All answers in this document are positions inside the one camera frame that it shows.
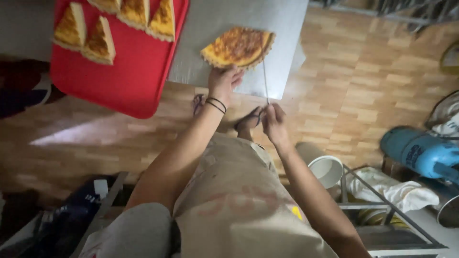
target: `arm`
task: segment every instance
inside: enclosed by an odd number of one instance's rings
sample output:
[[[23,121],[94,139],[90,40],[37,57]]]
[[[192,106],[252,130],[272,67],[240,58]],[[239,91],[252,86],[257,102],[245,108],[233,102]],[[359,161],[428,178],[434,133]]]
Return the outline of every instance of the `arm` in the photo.
[[[236,67],[228,71],[213,69],[209,76],[209,96],[230,104],[232,90],[241,84],[244,72]],[[191,125],[166,147],[143,173],[125,210],[148,202],[164,205],[170,213],[194,174],[202,153],[220,124],[223,113],[206,103]]]
[[[273,142],[298,203],[314,228],[341,258],[371,257],[352,223],[316,179],[290,142],[286,115],[277,104],[266,107],[263,131]]]

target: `forearm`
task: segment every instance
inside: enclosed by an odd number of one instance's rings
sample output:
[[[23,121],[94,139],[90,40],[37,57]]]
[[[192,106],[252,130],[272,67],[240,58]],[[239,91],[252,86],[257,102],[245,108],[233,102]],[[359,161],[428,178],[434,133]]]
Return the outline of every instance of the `forearm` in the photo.
[[[139,179],[126,209],[146,202],[159,202],[171,212],[175,201],[192,177],[202,153],[223,114],[204,105],[187,130],[166,147]]]
[[[340,245],[344,242],[351,243],[344,252],[354,245],[363,248],[352,223],[313,175],[293,145],[277,148],[277,150],[294,191],[295,201],[303,210],[312,228],[338,255],[343,252]]]

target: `person's left hand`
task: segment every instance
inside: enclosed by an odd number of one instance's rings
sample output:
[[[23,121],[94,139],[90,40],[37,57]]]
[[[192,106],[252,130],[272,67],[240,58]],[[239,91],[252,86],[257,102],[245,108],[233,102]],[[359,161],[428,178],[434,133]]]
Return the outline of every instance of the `person's left hand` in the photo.
[[[209,75],[209,97],[221,101],[227,108],[231,104],[231,92],[242,83],[244,70],[237,70],[236,65],[230,69],[213,68]]]

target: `beige apron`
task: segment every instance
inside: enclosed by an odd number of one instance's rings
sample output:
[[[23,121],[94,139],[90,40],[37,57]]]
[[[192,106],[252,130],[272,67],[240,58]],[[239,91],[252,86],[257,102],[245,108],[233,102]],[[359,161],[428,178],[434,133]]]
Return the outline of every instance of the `beige apron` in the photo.
[[[337,257],[279,181],[269,154],[216,133],[178,198],[182,257]]]

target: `foot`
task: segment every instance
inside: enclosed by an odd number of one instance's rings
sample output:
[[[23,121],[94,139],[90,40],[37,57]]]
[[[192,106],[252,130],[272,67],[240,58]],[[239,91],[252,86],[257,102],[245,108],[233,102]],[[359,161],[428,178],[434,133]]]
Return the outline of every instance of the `foot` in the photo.
[[[249,115],[239,121],[236,131],[241,132],[255,128],[260,123],[260,114],[263,111],[261,107],[257,107]]]
[[[198,94],[193,99],[193,116],[195,117],[201,111],[202,106],[206,103],[206,96],[203,94]]]

